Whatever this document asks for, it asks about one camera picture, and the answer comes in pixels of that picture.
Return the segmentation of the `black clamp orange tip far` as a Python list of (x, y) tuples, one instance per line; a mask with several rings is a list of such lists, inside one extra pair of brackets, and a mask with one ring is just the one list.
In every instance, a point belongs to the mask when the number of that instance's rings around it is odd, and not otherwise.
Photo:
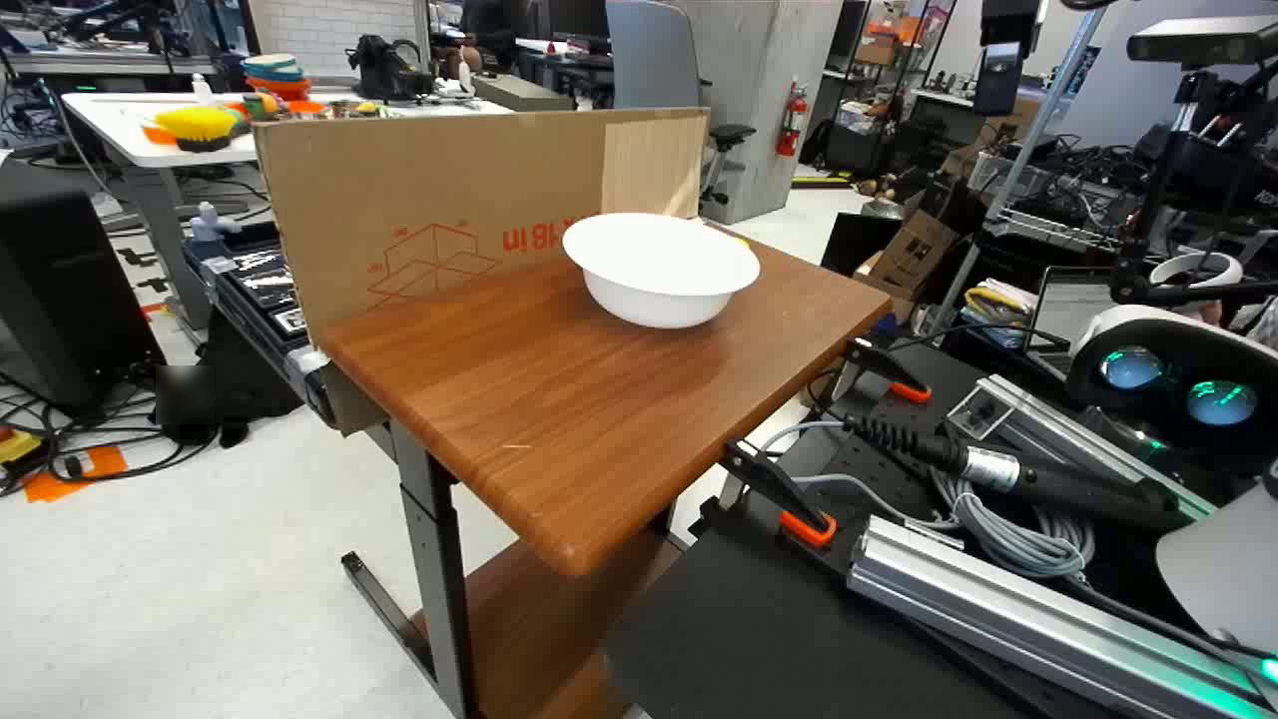
[(887, 390), (911, 409), (925, 409), (929, 402), (929, 389), (911, 370), (901, 369), (887, 348), (871, 344), (871, 338), (853, 338), (849, 344), (849, 361), (871, 370), (871, 374), (882, 374), (887, 378)]

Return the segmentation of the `silver aluminium rail far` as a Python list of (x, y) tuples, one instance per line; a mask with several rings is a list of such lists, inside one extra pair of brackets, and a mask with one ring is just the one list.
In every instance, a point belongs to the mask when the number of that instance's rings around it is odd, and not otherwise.
[(1063, 469), (1080, 469), (1118, 485), (1162, 487), (1184, 519), (1212, 517), (1212, 503), (1182, 487), (1154, 465), (1122, 453), (1078, 418), (1055, 413), (1047, 401), (1022, 390), (1007, 374), (983, 374), (951, 413), (947, 422), (975, 443), (1010, 443)]

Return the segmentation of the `black clamp orange tip near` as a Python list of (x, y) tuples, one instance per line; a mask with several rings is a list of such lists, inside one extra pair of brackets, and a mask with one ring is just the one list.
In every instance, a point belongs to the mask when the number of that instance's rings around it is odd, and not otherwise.
[(733, 478), (738, 506), (768, 534), (781, 534), (806, 553), (826, 553), (839, 519), (797, 491), (797, 485), (764, 453), (725, 447), (720, 469)]

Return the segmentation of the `silver aluminium rail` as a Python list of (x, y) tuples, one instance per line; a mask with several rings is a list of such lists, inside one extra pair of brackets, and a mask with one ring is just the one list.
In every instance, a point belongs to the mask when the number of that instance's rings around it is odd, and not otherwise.
[(983, 374), (951, 413), (947, 422), (975, 443), (1010, 443), (1063, 469), (1080, 469), (1118, 485), (1162, 487), (1184, 519), (1212, 517), (1212, 503), (1182, 487), (1154, 465), (1122, 453), (1078, 418), (1055, 413), (1047, 401), (1022, 390), (1007, 374)]
[(891, 519), (859, 530), (847, 586), (1126, 719), (1273, 719), (1241, 668)]

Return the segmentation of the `white VR headset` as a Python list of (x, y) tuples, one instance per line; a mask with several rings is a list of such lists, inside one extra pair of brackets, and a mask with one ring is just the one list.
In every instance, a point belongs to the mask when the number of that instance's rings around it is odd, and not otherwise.
[(1244, 471), (1278, 454), (1278, 352), (1166, 306), (1096, 313), (1071, 352), (1071, 390), (1182, 454)]

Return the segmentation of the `silver aluminium rail near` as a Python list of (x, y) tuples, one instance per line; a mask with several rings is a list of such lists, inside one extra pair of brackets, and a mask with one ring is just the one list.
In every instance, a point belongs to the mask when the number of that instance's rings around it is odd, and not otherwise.
[(859, 530), (847, 586), (1126, 719), (1273, 719), (1241, 668), (891, 519)]

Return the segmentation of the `small cardboard box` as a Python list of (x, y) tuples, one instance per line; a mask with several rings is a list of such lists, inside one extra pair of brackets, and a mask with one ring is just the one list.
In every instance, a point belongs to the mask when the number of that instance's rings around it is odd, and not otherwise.
[(947, 258), (953, 233), (929, 212), (911, 212), (887, 249), (874, 257), (865, 278), (891, 294), (914, 301), (929, 270)]

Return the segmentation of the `brown cardboard panel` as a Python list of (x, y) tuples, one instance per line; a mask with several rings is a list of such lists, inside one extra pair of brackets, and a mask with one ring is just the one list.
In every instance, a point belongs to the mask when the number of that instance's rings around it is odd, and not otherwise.
[(693, 216), (701, 111), (471, 111), (260, 125), (254, 156), (310, 334), (559, 258), (598, 212)]

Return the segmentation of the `black clamp orange tip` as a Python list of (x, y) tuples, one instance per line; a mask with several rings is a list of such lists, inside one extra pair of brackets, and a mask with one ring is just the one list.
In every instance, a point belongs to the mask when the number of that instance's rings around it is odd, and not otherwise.
[(901, 369), (887, 348), (871, 344), (871, 338), (853, 338), (849, 344), (849, 361), (871, 370), (871, 374), (882, 374), (887, 378), (887, 390), (911, 409), (925, 409), (929, 402), (929, 389), (911, 370)]
[(797, 485), (764, 453), (725, 447), (720, 469), (733, 478), (738, 506), (768, 534), (781, 534), (806, 553), (826, 553), (839, 519), (797, 491)]

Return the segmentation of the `red fire extinguisher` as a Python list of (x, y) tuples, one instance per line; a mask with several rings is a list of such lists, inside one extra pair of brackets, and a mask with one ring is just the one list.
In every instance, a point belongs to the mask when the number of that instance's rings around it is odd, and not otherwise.
[(777, 117), (773, 156), (797, 156), (806, 107), (811, 107), (806, 87), (790, 79), (781, 117)]

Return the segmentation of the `white plastic bowl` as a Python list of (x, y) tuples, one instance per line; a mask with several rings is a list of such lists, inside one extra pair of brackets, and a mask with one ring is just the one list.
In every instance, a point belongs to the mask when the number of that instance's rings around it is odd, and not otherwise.
[(650, 212), (573, 218), (563, 252), (605, 317), (662, 333), (710, 325), (764, 277), (742, 238), (701, 218)]

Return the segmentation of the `yellow toy on table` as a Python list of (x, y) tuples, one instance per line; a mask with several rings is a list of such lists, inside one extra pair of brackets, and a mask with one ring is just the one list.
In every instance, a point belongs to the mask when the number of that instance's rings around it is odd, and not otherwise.
[(186, 153), (226, 149), (242, 131), (247, 131), (247, 120), (224, 105), (167, 107), (144, 129), (147, 141), (176, 145)]

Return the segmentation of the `wooden side table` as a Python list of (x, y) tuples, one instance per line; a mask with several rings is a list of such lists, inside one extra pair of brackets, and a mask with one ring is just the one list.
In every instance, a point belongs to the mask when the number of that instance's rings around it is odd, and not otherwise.
[(377, 620), (455, 719), (610, 716), (604, 638), (672, 566), (674, 501), (887, 317), (863, 278), (758, 265), (690, 333), (541, 258), (319, 334), (400, 469), (417, 605)]

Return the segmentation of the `black box left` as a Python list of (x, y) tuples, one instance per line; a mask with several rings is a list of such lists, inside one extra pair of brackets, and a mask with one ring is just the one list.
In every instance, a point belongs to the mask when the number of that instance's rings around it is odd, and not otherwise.
[(93, 197), (47, 169), (0, 169), (0, 320), (37, 390), (74, 418), (98, 417), (147, 354), (147, 320)]

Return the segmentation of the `black bag on floor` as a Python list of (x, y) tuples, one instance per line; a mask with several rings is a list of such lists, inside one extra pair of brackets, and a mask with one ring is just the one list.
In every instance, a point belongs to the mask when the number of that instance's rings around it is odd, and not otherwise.
[(180, 447), (247, 441), (254, 418), (287, 417), (299, 394), (280, 370), (218, 317), (207, 317), (207, 338), (196, 369), (160, 390), (147, 418)]

